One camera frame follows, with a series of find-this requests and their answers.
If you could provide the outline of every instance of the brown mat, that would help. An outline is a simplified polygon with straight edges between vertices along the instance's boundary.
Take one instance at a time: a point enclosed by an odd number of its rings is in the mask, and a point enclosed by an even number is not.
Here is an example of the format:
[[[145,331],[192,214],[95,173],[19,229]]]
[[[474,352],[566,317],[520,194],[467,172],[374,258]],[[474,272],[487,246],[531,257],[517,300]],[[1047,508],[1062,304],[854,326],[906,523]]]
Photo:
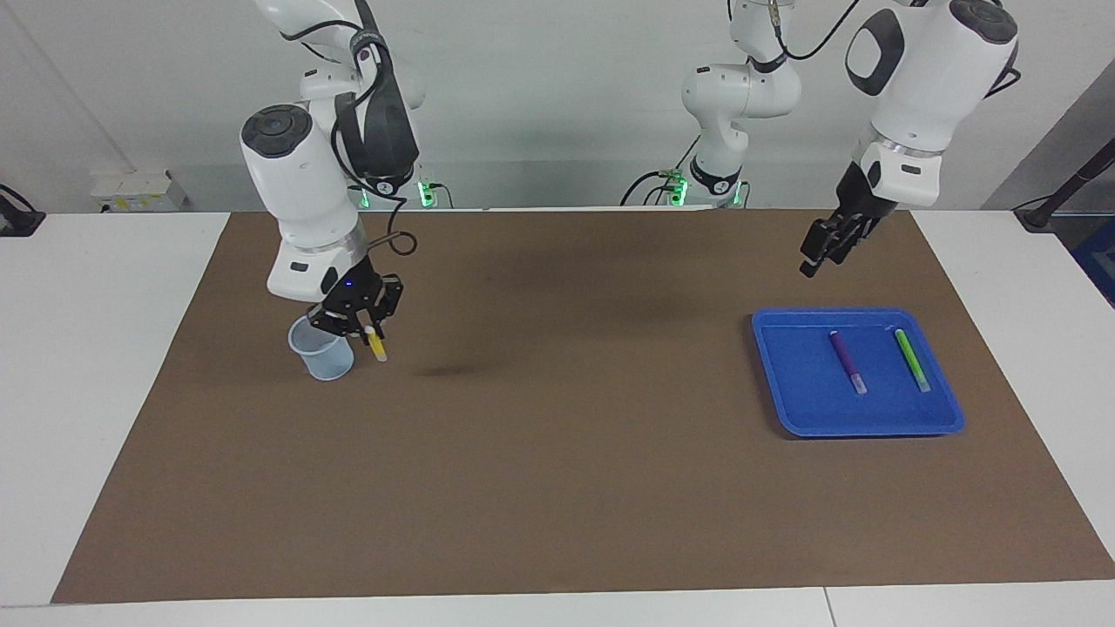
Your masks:
[[[815,216],[406,215],[391,361],[318,384],[234,215],[54,600],[1115,578],[913,220],[811,282]],[[785,433],[749,316],[817,306],[912,311],[968,430]]]

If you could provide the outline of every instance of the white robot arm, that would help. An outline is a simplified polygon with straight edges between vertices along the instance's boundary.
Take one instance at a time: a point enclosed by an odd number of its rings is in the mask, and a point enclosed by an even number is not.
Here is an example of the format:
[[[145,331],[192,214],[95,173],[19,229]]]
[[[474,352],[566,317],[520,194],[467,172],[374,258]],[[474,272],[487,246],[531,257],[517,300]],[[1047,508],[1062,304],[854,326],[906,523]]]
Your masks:
[[[697,68],[686,79],[682,102],[700,124],[701,135],[689,162],[696,183],[690,196],[721,206],[736,192],[748,137],[747,119],[789,115],[802,97],[802,80],[782,51],[767,11],[767,0],[733,0],[731,39],[747,55],[741,65]],[[794,0],[777,0],[783,26],[789,26]]]
[[[842,263],[899,203],[930,206],[940,194],[942,155],[957,127],[1005,86],[1018,25],[992,0],[910,0],[869,19],[849,48],[852,83],[879,98],[836,187],[840,206],[809,230],[802,272]]]
[[[407,233],[369,242],[350,186],[396,203],[414,175],[418,144],[390,50],[366,0],[355,13],[327,0],[255,0],[283,37],[307,45],[326,67],[306,73],[303,102],[253,115],[241,132],[252,181],[282,235],[268,289],[312,302],[313,326],[369,344],[403,295],[397,276],[379,276],[369,251]]]

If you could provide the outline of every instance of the yellow marker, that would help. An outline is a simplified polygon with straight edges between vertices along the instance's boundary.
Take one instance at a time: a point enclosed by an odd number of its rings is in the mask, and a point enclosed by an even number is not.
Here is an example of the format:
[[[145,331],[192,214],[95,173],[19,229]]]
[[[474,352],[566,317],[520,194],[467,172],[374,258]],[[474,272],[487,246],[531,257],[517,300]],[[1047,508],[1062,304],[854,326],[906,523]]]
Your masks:
[[[376,360],[379,363],[387,361],[387,349],[384,347],[384,340],[379,339],[376,335],[376,329],[368,327],[366,329],[368,334],[368,344],[371,346],[371,351],[376,354]]]

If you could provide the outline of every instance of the white table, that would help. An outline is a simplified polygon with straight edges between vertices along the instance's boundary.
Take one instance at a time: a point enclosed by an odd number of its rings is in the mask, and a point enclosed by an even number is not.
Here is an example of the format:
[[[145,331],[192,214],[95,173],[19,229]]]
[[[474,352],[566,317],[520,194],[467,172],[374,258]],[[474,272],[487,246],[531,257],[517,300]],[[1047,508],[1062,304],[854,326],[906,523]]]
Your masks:
[[[1053,235],[1009,214],[917,219],[1115,551],[1115,311]],[[0,241],[0,626],[1115,625],[1115,582],[40,607],[226,220],[52,215]]]

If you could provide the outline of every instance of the plastic tray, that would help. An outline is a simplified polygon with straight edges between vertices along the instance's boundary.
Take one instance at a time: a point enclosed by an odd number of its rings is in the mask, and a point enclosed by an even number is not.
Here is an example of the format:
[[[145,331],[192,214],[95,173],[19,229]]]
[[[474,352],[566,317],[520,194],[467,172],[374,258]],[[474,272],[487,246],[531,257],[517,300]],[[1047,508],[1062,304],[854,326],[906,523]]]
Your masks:
[[[782,424],[801,437],[948,435],[964,428],[929,341],[901,309],[765,309],[752,326]],[[895,329],[910,338],[931,390],[918,389]],[[828,335],[840,331],[867,386],[859,395]]]

